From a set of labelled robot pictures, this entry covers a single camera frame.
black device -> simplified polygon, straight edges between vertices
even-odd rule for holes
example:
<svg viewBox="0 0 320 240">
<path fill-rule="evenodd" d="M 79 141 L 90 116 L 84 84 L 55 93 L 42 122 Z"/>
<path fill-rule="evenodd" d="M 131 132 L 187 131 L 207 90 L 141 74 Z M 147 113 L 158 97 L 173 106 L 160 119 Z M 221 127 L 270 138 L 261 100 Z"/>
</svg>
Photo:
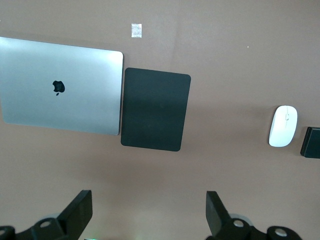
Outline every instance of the black device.
<svg viewBox="0 0 320 240">
<path fill-rule="evenodd" d="M 206 193 L 205 215 L 212 233 L 206 240 L 302 240 L 284 226 L 271 226 L 263 233 L 243 219 L 231 218 L 215 191 Z"/>
<path fill-rule="evenodd" d="M 300 154 L 306 158 L 320 159 L 320 127 L 307 128 Z"/>
<path fill-rule="evenodd" d="M 57 218 L 42 219 L 20 233 L 13 226 L 0 226 L 0 240 L 78 240 L 92 214 L 92 193 L 83 190 Z"/>
</svg>

mouse pad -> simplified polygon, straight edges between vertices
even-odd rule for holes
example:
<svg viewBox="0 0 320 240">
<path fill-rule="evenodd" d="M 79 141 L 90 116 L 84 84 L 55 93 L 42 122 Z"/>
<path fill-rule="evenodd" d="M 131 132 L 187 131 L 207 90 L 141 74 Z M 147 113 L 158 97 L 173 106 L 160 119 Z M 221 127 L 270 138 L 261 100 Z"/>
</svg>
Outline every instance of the mouse pad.
<svg viewBox="0 0 320 240">
<path fill-rule="evenodd" d="M 190 82 L 187 74 L 127 68 L 121 144 L 179 151 Z"/>
</svg>

white mouse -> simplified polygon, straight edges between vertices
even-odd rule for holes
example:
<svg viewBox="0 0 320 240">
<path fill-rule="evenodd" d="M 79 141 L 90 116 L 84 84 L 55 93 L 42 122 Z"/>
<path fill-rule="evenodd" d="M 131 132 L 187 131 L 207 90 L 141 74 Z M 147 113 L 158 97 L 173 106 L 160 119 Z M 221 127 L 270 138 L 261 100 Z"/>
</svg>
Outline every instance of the white mouse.
<svg viewBox="0 0 320 240">
<path fill-rule="evenodd" d="M 295 135 L 298 121 L 297 110 L 293 106 L 280 106 L 275 111 L 269 144 L 273 147 L 287 146 Z"/>
</svg>

laptop lid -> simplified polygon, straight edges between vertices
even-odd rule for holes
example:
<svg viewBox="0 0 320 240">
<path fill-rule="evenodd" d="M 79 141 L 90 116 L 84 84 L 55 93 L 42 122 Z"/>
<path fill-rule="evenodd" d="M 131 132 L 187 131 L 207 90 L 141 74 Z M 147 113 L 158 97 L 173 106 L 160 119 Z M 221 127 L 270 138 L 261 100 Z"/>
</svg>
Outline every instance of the laptop lid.
<svg viewBox="0 0 320 240">
<path fill-rule="evenodd" d="M 4 122 L 119 134 L 123 54 L 0 37 Z"/>
</svg>

screw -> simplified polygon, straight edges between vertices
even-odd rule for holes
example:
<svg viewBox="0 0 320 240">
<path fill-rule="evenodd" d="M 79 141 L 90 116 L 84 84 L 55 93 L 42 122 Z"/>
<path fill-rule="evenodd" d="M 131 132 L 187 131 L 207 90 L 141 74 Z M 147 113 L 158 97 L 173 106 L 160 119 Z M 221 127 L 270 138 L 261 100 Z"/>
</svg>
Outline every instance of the screw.
<svg viewBox="0 0 320 240">
<path fill-rule="evenodd" d="M 49 221 L 44 221 L 43 223 L 40 224 L 40 228 L 45 228 L 48 227 L 51 223 Z"/>
<path fill-rule="evenodd" d="M 286 237 L 287 236 L 287 233 L 285 230 L 281 229 L 281 228 L 277 228 L 275 230 L 275 233 L 280 236 L 280 237 Z"/>
<path fill-rule="evenodd" d="M 235 220 L 233 224 L 238 228 L 243 228 L 245 226 L 244 223 L 240 220 Z"/>
</svg>

